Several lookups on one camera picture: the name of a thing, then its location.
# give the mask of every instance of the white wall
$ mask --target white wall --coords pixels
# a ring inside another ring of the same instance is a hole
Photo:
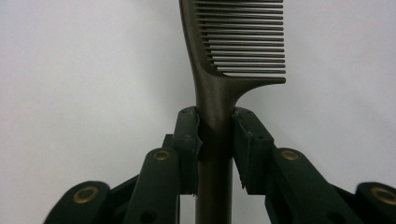
[[[396,187],[396,2],[286,1],[288,83],[248,93],[279,147],[332,183]],[[177,1],[0,2],[0,223],[42,223],[72,186],[111,187],[194,105]],[[267,219],[236,170],[233,223]],[[183,197],[182,223],[193,222]]]

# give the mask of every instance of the metal rivet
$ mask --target metal rivet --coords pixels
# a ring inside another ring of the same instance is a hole
[[[161,150],[154,153],[154,159],[157,161],[166,161],[171,157],[171,154],[168,151]]]
[[[388,189],[381,187],[373,187],[371,193],[379,201],[391,205],[396,205],[396,194]]]
[[[75,203],[88,203],[99,195],[99,188],[88,186],[77,191],[74,195]]]
[[[296,152],[293,152],[290,150],[282,151],[281,155],[284,159],[286,159],[288,161],[296,161],[296,160],[300,159],[300,156]]]

